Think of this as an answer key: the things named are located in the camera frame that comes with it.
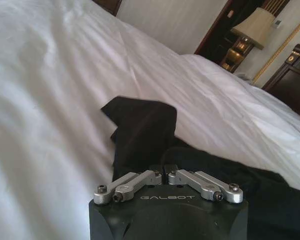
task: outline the wall outlet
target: wall outlet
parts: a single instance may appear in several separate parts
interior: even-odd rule
[[[281,20],[275,19],[272,23],[272,27],[278,29],[281,26],[281,23],[282,23]]]

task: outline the wooden headboard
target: wooden headboard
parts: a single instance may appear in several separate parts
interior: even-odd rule
[[[262,88],[300,115],[300,44]]]

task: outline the bolt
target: bolt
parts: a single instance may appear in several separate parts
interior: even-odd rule
[[[237,192],[239,191],[239,185],[236,183],[230,183],[229,184],[229,189],[233,192]]]
[[[213,194],[213,200],[221,201],[222,199],[224,199],[223,194],[219,191],[215,191]]]
[[[122,200],[122,194],[119,193],[119,192],[116,192],[113,196],[112,196],[112,199],[113,201],[117,204],[119,203],[121,200]]]
[[[99,185],[96,191],[97,191],[98,194],[104,194],[104,193],[107,192],[107,186],[106,185]]]

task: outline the lampshade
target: lampshade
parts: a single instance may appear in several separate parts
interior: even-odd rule
[[[270,12],[257,7],[246,20],[234,26],[231,32],[248,37],[257,48],[263,49],[274,20],[275,16]]]

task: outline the wooden door frame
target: wooden door frame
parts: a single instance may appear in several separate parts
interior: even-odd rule
[[[200,50],[202,49],[202,47],[205,45],[206,41],[208,40],[208,38],[210,37],[211,33],[213,32],[213,30],[215,29],[216,25],[218,24],[218,22],[220,21],[221,17],[225,14],[225,12],[228,10],[230,4],[233,2],[234,0],[228,0],[225,5],[223,6],[222,10],[220,11],[219,15],[216,17],[216,19],[214,20],[212,26],[209,28],[208,32],[205,34],[204,38],[202,39],[201,43],[199,44],[199,46],[197,47],[197,49],[195,50],[194,54],[198,54],[200,52]]]

